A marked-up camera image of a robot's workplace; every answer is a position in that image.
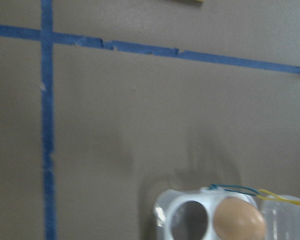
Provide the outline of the brown egg in box front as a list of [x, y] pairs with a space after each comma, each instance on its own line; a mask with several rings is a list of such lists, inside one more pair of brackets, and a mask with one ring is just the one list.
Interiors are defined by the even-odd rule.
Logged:
[[261, 212], [236, 197], [225, 198], [217, 206], [213, 228], [222, 240], [263, 240], [267, 230]]

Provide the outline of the bamboo cutting board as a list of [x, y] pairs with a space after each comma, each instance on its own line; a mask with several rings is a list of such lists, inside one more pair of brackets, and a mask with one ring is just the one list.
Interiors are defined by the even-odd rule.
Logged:
[[176, 0], [183, 4], [203, 4], [205, 0]]

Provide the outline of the clear plastic egg box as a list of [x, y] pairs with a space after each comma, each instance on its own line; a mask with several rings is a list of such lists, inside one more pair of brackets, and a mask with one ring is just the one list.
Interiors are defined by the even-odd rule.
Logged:
[[300, 240], [300, 198], [265, 189], [168, 189], [153, 214], [157, 240]]

